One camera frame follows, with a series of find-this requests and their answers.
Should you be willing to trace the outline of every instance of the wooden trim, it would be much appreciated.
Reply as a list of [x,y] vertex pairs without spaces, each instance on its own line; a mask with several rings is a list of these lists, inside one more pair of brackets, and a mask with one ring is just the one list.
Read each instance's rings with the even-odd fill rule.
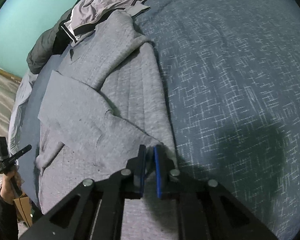
[[11,73],[5,72],[4,70],[0,69],[0,75],[4,76],[7,79],[13,80],[13,81],[17,81],[17,82],[21,82],[22,78],[12,75]]

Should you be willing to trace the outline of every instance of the black sleeve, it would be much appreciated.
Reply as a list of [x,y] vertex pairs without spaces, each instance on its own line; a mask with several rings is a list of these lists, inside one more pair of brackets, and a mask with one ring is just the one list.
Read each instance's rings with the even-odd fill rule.
[[0,196],[0,229],[8,240],[18,240],[17,211]]

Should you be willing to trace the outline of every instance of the teal wall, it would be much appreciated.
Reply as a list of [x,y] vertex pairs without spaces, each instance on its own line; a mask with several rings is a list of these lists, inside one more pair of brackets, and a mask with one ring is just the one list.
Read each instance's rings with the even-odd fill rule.
[[22,77],[38,37],[77,0],[7,0],[0,10],[0,68]]

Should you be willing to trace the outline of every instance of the mattress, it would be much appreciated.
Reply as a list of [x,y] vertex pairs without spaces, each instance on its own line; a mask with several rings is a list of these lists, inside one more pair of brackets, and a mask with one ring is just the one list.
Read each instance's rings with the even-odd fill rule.
[[[292,239],[300,229],[300,8],[294,0],[145,4],[135,26],[154,45],[181,171],[217,179],[280,240]],[[25,113],[21,142],[33,150],[19,164],[34,201],[37,115],[61,59],[41,71]]]

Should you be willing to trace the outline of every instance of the person's arm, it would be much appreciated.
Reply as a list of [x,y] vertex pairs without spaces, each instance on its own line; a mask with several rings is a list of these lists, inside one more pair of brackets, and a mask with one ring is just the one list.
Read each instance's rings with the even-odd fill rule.
[[10,179],[15,173],[11,171],[3,176],[0,191],[0,229],[8,240],[17,240],[19,233],[17,211],[13,205],[14,195],[10,186]]

